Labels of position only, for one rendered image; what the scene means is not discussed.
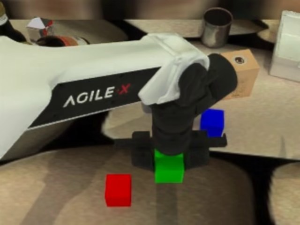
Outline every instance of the red letter x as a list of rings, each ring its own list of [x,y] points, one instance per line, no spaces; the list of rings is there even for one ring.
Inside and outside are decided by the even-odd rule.
[[[117,90],[117,92],[119,93],[119,95],[124,94],[124,93],[128,93],[128,88],[130,87],[130,84],[128,83],[126,86],[124,84],[122,84],[121,88],[122,90]]]

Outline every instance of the agile x logo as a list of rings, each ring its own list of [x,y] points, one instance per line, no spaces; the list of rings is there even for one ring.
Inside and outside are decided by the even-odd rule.
[[[101,89],[92,90],[91,92],[82,92],[76,96],[71,95],[68,97],[67,101],[63,105],[63,108],[68,106],[73,106],[77,104],[84,104],[87,102],[94,102],[99,101],[102,99],[111,98],[117,93],[118,95],[123,95],[128,93],[128,89],[130,88],[131,84],[122,84],[120,89],[116,89],[115,86],[108,87],[104,91]]]

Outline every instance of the table surface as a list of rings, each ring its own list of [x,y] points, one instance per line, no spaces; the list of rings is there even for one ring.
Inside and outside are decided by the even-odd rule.
[[[13,21],[13,25],[26,33],[24,27],[27,22]],[[102,21],[68,21],[56,24],[59,34],[85,37],[91,43],[120,41],[125,37],[124,33]],[[199,42],[192,44],[206,54],[242,49],[227,45],[222,49],[212,50]],[[255,49],[252,52],[261,67],[252,95],[223,100],[213,107],[225,111],[228,146],[212,150],[300,159],[300,83],[270,76],[268,70],[271,53]],[[199,128],[199,118],[195,119],[194,129]],[[111,111],[103,130],[111,137],[125,138],[130,137],[134,131],[150,128],[151,115],[144,114],[140,103],[137,103]]]

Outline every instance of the silver cup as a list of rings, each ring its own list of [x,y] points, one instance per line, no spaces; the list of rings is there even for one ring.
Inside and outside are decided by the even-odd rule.
[[[203,16],[202,43],[209,48],[223,47],[228,40],[233,15],[224,8],[210,8]]]

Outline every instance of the green cube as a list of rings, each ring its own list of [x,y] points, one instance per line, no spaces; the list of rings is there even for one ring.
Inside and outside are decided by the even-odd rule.
[[[154,151],[155,183],[182,183],[184,177],[183,153],[167,156]]]

